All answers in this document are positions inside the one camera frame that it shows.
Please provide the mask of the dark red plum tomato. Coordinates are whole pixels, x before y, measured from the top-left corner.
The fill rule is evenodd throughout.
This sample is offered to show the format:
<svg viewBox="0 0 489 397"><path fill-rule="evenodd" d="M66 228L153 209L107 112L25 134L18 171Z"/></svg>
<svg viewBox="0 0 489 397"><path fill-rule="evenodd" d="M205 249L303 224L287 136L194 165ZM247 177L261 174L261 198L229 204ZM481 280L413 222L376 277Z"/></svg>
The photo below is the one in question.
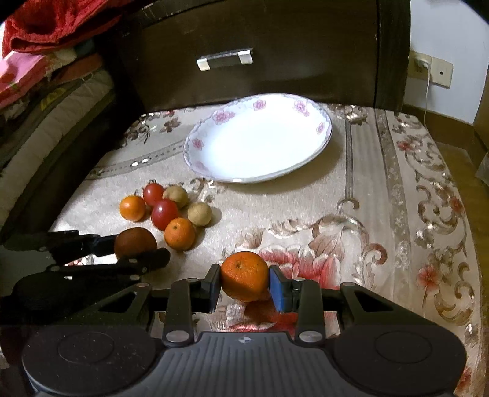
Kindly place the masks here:
<svg viewBox="0 0 489 397"><path fill-rule="evenodd" d="M137 227L124 230L114 241L114 254L118 260L155 250L157 250L157 241L146 228Z"/></svg>

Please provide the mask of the large orange mandarin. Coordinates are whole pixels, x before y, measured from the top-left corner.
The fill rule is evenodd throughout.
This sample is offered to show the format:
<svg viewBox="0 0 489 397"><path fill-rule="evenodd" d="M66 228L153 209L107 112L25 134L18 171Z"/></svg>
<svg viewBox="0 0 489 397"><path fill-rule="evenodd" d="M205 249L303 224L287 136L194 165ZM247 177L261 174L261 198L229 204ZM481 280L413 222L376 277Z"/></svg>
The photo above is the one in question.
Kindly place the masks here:
<svg viewBox="0 0 489 397"><path fill-rule="evenodd" d="M269 297L269 266L252 251L227 257L220 266L223 291L232 299L249 303Z"/></svg>

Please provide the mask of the small orange mandarin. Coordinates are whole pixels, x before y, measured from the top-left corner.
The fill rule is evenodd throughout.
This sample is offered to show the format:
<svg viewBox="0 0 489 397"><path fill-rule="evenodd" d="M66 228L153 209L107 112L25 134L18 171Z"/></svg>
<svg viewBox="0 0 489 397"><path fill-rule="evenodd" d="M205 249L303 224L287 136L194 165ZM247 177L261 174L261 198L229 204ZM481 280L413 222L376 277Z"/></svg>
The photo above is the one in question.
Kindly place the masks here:
<svg viewBox="0 0 489 397"><path fill-rule="evenodd" d="M146 217L146 203L139 195L128 195L121 200L119 213L130 222L140 222Z"/></svg>
<svg viewBox="0 0 489 397"><path fill-rule="evenodd" d="M164 239L168 246L176 251L191 249L196 239L194 225L184 217L177 217L167 225Z"/></svg>

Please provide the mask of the red cherry tomato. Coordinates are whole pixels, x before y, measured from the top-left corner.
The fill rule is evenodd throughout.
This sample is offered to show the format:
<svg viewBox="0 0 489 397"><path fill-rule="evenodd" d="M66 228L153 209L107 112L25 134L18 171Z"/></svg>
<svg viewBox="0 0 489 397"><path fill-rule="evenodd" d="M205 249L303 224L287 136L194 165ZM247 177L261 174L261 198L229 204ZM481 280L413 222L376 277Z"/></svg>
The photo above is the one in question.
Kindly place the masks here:
<svg viewBox="0 0 489 397"><path fill-rule="evenodd" d="M153 208L157 203L163 200L165 188L156 182L148 183L142 192L142 197L148 205Z"/></svg>
<svg viewBox="0 0 489 397"><path fill-rule="evenodd" d="M152 223L160 231L164 231L167 225L177 217L179 217L177 204L170 199L158 201L151 213Z"/></svg>

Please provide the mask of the white floral ceramic plate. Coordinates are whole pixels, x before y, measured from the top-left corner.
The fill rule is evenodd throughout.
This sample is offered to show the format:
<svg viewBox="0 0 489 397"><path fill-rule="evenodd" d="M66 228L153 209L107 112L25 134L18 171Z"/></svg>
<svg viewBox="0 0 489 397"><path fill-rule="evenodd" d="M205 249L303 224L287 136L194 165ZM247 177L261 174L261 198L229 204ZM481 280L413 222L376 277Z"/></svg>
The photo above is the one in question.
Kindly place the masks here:
<svg viewBox="0 0 489 397"><path fill-rule="evenodd" d="M221 105L186 137L183 157L200 176L224 183L273 180L314 160L332 139L332 119L312 100L286 93Z"/></svg>

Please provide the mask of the pink folded blanket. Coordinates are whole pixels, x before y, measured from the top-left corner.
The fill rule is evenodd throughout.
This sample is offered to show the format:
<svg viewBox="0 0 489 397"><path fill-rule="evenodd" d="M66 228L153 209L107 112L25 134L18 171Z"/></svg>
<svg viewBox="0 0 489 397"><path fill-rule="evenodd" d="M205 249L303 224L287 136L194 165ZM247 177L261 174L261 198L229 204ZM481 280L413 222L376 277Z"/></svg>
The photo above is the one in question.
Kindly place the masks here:
<svg viewBox="0 0 489 397"><path fill-rule="evenodd" d="M47 55L11 51L1 60L1 109L16 103L44 79L60 85L85 78L101 66L99 55L79 58L73 49Z"/></svg>

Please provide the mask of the dark wooden drawer cabinet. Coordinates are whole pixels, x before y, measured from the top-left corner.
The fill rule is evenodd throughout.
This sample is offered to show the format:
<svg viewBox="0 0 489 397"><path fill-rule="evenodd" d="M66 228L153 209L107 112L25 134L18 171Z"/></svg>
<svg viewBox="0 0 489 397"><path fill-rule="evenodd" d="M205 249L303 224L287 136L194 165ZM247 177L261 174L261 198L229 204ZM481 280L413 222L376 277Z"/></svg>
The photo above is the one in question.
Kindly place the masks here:
<svg viewBox="0 0 489 397"><path fill-rule="evenodd" d="M197 59L253 49L253 64ZM398 111L410 55L408 1L139 1L113 29L105 64L143 112L257 93Z"/></svg>

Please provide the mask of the red plush blanket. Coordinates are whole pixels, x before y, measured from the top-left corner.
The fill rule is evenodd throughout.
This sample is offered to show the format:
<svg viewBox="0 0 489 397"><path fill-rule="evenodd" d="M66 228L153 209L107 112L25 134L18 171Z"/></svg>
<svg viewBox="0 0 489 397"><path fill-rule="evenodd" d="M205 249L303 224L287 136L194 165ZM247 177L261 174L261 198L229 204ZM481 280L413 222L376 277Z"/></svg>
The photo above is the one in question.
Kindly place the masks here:
<svg viewBox="0 0 489 397"><path fill-rule="evenodd" d="M26 1L4 22L2 54L44 54L97 35L118 20L128 1Z"/></svg>

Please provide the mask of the beige wall socket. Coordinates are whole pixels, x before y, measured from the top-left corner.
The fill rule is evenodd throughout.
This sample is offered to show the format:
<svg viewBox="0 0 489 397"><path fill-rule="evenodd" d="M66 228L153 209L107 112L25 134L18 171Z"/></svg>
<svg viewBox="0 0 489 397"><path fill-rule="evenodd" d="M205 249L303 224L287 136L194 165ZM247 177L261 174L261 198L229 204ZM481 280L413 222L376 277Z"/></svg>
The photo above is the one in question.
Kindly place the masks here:
<svg viewBox="0 0 489 397"><path fill-rule="evenodd" d="M449 89L453 79L453 64L431 55L411 50L408 76L429 81L431 84Z"/></svg>

